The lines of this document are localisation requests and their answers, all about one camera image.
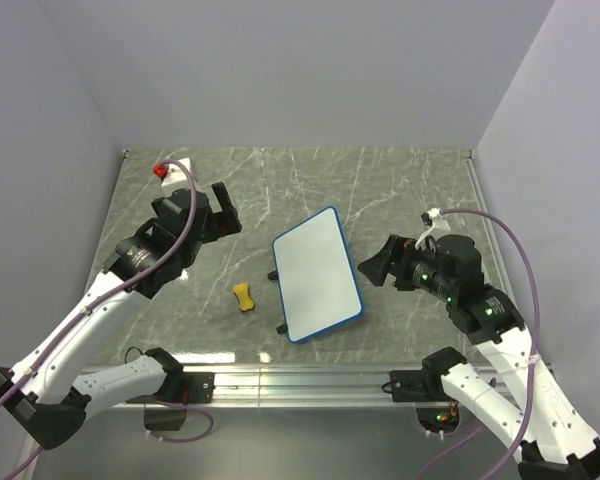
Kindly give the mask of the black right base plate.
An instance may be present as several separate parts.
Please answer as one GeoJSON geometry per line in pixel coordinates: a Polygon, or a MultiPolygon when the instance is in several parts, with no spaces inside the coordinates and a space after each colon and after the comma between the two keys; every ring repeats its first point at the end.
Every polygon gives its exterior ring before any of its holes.
{"type": "Polygon", "coordinates": [[[392,397],[394,403],[450,402],[442,388],[439,376],[425,370],[392,370],[389,380],[381,390],[392,397]]]}

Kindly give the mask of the blue framed whiteboard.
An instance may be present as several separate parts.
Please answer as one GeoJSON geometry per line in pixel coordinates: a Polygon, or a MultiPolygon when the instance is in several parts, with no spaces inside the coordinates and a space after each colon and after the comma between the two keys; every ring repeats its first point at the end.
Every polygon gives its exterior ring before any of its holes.
{"type": "Polygon", "coordinates": [[[338,211],[327,206],[272,241],[284,324],[301,344],[360,318],[365,305],[338,211]]]}

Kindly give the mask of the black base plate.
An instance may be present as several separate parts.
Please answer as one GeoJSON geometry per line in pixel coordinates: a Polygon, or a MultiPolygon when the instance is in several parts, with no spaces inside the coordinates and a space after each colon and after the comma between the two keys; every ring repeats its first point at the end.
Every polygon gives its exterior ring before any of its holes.
{"type": "Polygon", "coordinates": [[[439,376],[425,370],[392,370],[389,380],[381,390],[392,397],[394,403],[450,402],[442,388],[439,376]]]}
{"type": "Polygon", "coordinates": [[[127,403],[209,404],[213,398],[215,374],[209,371],[184,372],[167,377],[154,394],[141,395],[127,403]]]}

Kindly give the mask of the yellow bone shaped eraser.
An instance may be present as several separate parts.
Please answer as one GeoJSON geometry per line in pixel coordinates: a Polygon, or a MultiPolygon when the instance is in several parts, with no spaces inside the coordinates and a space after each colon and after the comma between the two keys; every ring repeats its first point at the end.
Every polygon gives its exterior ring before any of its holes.
{"type": "Polygon", "coordinates": [[[240,283],[232,289],[241,312],[251,311],[255,308],[255,302],[251,297],[250,288],[247,283],[240,283]]]}

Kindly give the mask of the aluminium right side rail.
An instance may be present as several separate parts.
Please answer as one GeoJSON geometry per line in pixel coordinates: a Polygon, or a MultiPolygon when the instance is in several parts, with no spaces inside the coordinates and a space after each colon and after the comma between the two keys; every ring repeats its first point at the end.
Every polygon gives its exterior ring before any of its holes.
{"type": "Polygon", "coordinates": [[[579,461],[595,450],[598,434],[579,416],[539,353],[540,306],[530,261],[513,231],[497,217],[483,211],[469,212],[483,218],[494,252],[499,278],[510,293],[495,228],[509,236],[521,256],[530,282],[534,320],[514,327],[500,340],[484,341],[477,350],[496,369],[515,404],[486,387],[467,387],[469,406],[476,417],[507,447],[504,457],[483,475],[490,479],[514,459],[523,479],[574,479],[579,461]]]}

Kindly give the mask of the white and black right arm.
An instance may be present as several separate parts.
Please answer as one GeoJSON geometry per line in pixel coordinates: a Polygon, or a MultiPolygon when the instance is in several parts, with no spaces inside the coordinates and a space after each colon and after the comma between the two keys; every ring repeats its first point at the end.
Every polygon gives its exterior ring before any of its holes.
{"type": "Polygon", "coordinates": [[[422,389],[435,400],[459,401],[512,448],[521,478],[600,477],[600,435],[533,352],[530,329],[514,303],[486,282],[471,238],[446,235],[418,248],[412,238],[391,235],[358,270],[375,286],[393,276],[397,290],[423,290],[444,302],[454,326],[494,368],[509,394],[498,393],[452,347],[423,360],[422,389]]]}

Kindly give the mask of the aluminium rail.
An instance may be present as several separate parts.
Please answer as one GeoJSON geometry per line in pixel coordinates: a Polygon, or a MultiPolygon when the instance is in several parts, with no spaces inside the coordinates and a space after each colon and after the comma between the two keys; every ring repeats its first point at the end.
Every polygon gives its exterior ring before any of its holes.
{"type": "Polygon", "coordinates": [[[89,421],[43,453],[28,479],[475,479],[502,447],[482,432],[453,450],[426,435],[414,406],[381,390],[387,366],[218,366],[206,420],[184,445],[143,432],[139,404],[89,421]]]}
{"type": "Polygon", "coordinates": [[[521,256],[530,282],[534,320],[514,327],[500,340],[484,341],[477,350],[496,369],[515,404],[486,387],[467,387],[469,406],[476,417],[507,447],[504,457],[483,475],[490,479],[514,459],[523,479],[574,479],[579,461],[595,450],[598,434],[579,416],[539,353],[540,306],[530,261],[513,231],[497,217],[483,211],[469,212],[483,218],[494,252],[499,278],[510,293],[495,228],[509,236],[521,256]]]}

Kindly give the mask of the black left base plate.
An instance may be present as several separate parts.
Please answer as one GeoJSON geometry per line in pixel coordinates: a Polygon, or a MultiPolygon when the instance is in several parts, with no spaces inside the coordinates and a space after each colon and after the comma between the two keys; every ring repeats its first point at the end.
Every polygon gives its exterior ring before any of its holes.
{"type": "Polygon", "coordinates": [[[154,394],[141,395],[127,403],[209,404],[213,398],[215,374],[209,371],[184,372],[167,377],[154,394]]]}

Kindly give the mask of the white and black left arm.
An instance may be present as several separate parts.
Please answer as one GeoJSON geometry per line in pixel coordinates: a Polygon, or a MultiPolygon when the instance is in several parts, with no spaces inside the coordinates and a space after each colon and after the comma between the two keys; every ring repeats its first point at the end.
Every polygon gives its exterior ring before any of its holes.
{"type": "Polygon", "coordinates": [[[0,367],[0,406],[44,450],[67,442],[90,418],[128,400],[178,402],[187,389],[183,366],[166,350],[92,374],[91,356],[156,294],[190,267],[202,245],[237,234],[242,225],[226,186],[178,189],[152,201],[154,216],[115,247],[79,304],[53,333],[14,366],[0,367]]]}

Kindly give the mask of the aluminium front rail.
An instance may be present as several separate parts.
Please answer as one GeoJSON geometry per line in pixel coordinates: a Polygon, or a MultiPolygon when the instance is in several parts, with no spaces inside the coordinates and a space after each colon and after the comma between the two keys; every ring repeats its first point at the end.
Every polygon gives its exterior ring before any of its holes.
{"type": "Polygon", "coordinates": [[[426,435],[414,406],[381,390],[387,366],[218,366],[206,420],[184,445],[143,432],[139,404],[89,421],[43,453],[28,479],[475,479],[502,447],[482,432],[453,450],[426,435]]]}

